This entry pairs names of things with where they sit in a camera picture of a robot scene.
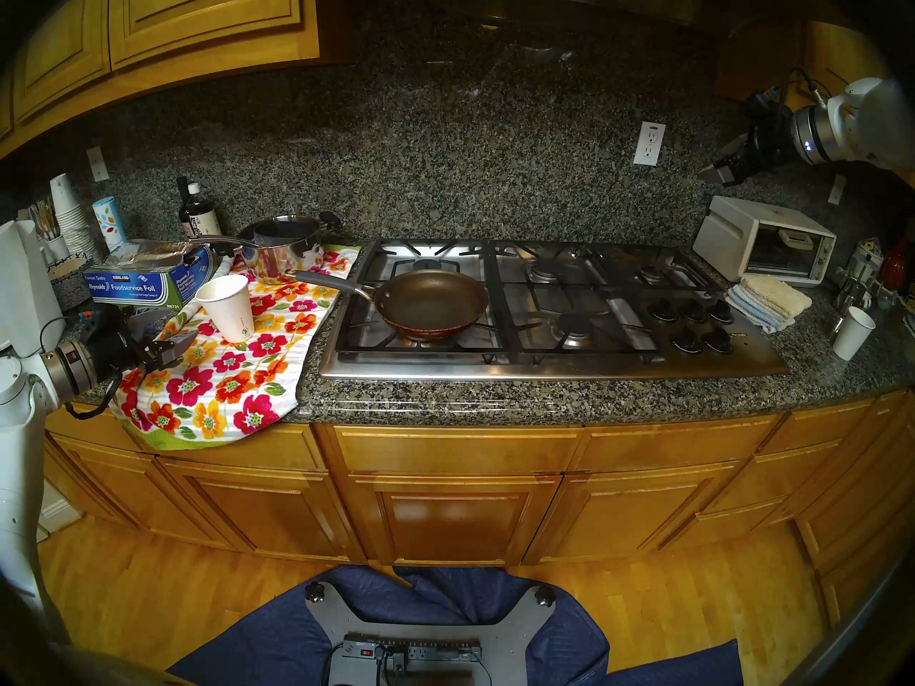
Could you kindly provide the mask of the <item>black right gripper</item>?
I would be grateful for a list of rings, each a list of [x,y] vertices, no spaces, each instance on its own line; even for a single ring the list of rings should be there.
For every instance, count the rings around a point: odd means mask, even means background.
[[[699,171],[702,181],[724,187],[743,183],[743,158],[750,174],[768,172],[795,161],[791,108],[770,95],[750,95],[745,101],[745,112],[751,121],[748,134],[739,134],[720,148],[718,159],[721,160]]]

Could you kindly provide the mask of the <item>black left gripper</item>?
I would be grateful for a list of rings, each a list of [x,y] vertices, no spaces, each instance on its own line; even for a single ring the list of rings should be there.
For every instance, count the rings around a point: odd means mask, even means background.
[[[184,362],[198,332],[152,342],[152,352],[141,344],[145,327],[155,313],[88,313],[84,319],[84,346],[95,379],[108,379],[117,372],[142,369],[144,373],[173,369]]]

